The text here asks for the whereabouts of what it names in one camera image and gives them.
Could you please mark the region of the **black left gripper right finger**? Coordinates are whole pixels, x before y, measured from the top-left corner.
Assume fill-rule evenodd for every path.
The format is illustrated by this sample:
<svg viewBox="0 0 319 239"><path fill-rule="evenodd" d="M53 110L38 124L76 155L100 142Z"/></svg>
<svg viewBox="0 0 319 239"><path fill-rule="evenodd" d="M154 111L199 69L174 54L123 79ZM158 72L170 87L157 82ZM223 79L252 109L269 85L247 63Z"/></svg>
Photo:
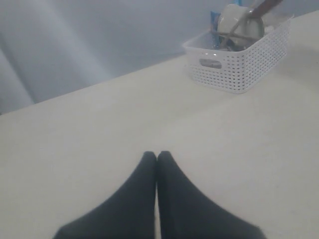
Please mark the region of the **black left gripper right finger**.
<svg viewBox="0 0 319 239"><path fill-rule="evenodd" d="M263 239L257 226L206 197L169 151L157 159L160 232L163 239Z"/></svg>

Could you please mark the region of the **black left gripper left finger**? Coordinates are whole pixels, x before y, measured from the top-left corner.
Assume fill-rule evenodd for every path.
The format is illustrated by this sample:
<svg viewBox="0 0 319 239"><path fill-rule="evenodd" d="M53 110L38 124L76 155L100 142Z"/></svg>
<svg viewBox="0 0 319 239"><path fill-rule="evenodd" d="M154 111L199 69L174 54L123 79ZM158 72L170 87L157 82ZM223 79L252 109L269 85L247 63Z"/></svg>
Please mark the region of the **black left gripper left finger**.
<svg viewBox="0 0 319 239"><path fill-rule="evenodd" d="M155 238L156 167L156 155L146 151L130 177L110 198L62 226L55 238Z"/></svg>

